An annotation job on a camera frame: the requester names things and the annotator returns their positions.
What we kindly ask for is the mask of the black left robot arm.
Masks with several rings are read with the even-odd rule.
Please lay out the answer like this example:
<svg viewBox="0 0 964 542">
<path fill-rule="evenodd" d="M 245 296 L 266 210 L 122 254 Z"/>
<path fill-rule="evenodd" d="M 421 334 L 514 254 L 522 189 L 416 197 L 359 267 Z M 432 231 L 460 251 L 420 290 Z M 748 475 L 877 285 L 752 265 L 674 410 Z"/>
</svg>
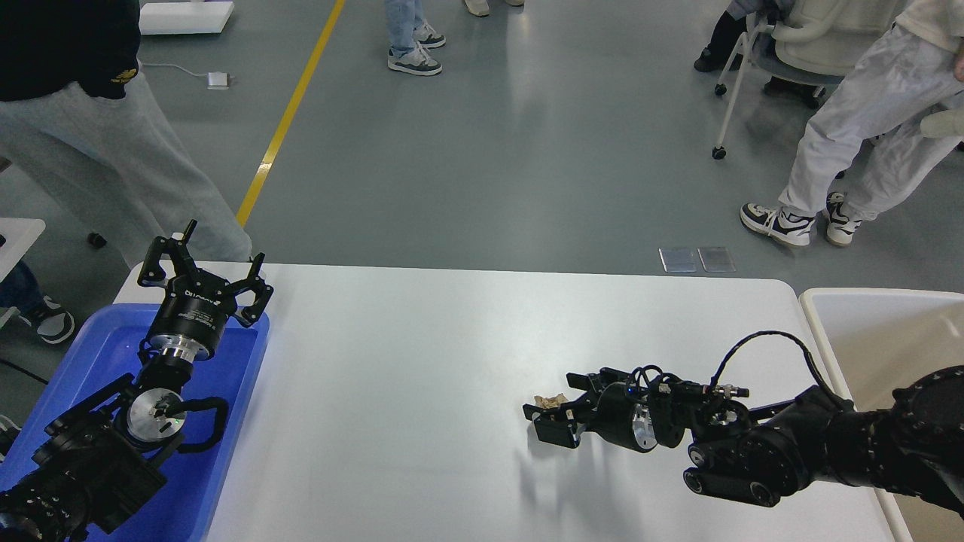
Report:
<svg viewBox="0 0 964 542">
<path fill-rule="evenodd" d="M 121 375 L 46 425 L 37 469 L 2 493 L 4 541 L 84 541 L 92 524 L 116 531 L 164 487 L 165 460 L 223 439 L 228 400 L 186 399 L 183 388 L 195 364 L 214 356 L 230 319 L 254 325 L 274 289 L 261 277 L 264 254 L 236 282 L 197 267 L 188 250 L 196 225 L 152 241 L 138 283 L 165 297 L 140 342 L 140 373 Z"/>
</svg>

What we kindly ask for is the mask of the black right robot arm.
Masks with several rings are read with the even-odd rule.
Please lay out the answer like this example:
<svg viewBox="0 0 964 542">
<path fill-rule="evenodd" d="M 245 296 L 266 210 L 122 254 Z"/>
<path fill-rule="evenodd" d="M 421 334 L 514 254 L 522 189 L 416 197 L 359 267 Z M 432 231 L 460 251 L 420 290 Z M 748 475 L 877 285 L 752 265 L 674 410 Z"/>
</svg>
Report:
<svg viewBox="0 0 964 542">
<path fill-rule="evenodd" d="M 888 409 L 859 412 L 834 394 L 810 350 L 815 384 L 787 401 L 750 409 L 746 388 L 722 385 L 726 361 L 708 384 L 657 366 L 630 373 L 569 373 L 581 396 L 537 397 L 523 406 L 538 439 L 574 449 L 586 432 L 647 453 L 676 447 L 690 432 L 684 472 L 702 496 L 775 507 L 821 480 L 889 493 L 962 512 L 962 368 L 943 368 L 892 392 Z"/>
</svg>

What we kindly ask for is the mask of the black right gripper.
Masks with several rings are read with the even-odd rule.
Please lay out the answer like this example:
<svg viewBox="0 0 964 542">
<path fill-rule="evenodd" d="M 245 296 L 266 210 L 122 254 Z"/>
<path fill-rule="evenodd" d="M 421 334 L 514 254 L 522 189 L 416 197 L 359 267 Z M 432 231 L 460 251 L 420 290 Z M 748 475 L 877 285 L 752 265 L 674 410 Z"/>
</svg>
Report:
<svg viewBox="0 0 964 542">
<path fill-rule="evenodd" d="M 630 373 L 610 367 L 596 373 L 567 373 L 568 386 L 581 392 L 578 398 L 557 406 L 524 404 L 523 414 L 538 439 L 568 449 L 579 446 L 585 428 L 607 443 L 634 452 L 678 446 L 685 426 L 673 421 L 669 395 L 658 391 L 641 395 L 640 378 L 640 367 Z"/>
</svg>

